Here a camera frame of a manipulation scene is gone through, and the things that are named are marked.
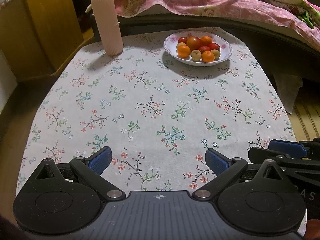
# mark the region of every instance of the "orange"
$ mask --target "orange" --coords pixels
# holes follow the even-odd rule
[[[214,54],[211,51],[205,51],[202,53],[202,61],[203,62],[213,62]]]
[[[202,46],[209,46],[209,44],[212,43],[212,38],[209,36],[203,36],[200,41]]]
[[[189,57],[191,50],[187,45],[181,45],[177,49],[179,57]]]

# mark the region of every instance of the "bowl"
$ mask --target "bowl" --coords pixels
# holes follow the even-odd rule
[[[179,57],[177,53],[177,44],[178,39],[180,37],[191,37],[196,36],[198,38],[201,38],[202,36],[209,36],[212,38],[212,42],[217,43],[220,46],[220,57],[218,59],[215,59],[213,62],[202,62],[202,59],[200,61],[193,61],[191,59],[191,56],[187,58]],[[225,41],[223,38],[213,34],[213,33],[207,33],[207,32],[201,32],[201,31],[183,31],[178,33],[173,33],[170,36],[168,36],[164,41],[164,49],[167,53],[169,53],[172,57],[174,57],[176,60],[183,62],[188,65],[192,66],[213,66],[217,65],[221,62],[226,61],[228,58],[231,57],[232,54],[232,48],[231,45]]]

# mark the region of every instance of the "pink blanket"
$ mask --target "pink blanket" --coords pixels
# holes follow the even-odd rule
[[[117,14],[122,17],[134,17],[156,4],[179,15],[230,17],[285,26],[320,51],[318,26],[311,29],[292,14],[292,11],[303,10],[299,6],[272,0],[115,0]]]

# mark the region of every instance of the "white wall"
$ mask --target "white wall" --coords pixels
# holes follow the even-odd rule
[[[0,113],[16,86],[16,78],[0,50]]]

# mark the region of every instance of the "blue gripper pad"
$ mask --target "blue gripper pad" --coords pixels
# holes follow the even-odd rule
[[[86,158],[87,166],[95,173],[101,175],[112,160],[112,151],[108,146],[103,147],[96,153]]]
[[[232,165],[232,161],[228,157],[212,148],[205,152],[205,162],[210,170],[217,176]]]
[[[269,150],[282,152],[284,155],[289,154],[291,158],[300,159],[306,157],[309,147],[305,147],[297,142],[288,142],[282,140],[271,140],[268,146]]]

